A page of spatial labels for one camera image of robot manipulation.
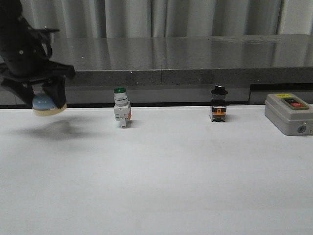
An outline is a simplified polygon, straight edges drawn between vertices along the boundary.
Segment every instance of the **robotic arm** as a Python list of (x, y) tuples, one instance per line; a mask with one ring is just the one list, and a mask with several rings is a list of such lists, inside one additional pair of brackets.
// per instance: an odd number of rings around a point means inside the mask
[[(52, 56), (50, 34), (57, 29), (33, 29), (22, 16), (20, 0), (0, 0), (1, 86), (34, 109), (48, 116), (66, 108), (65, 79), (75, 75), (73, 66), (49, 61)], [(32, 85), (42, 84), (34, 94)]]

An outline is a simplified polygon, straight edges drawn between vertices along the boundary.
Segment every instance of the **white table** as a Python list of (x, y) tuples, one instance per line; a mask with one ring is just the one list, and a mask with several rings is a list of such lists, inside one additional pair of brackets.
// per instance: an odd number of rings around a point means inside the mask
[(313, 137), (208, 110), (0, 110), (0, 235), (312, 235)]

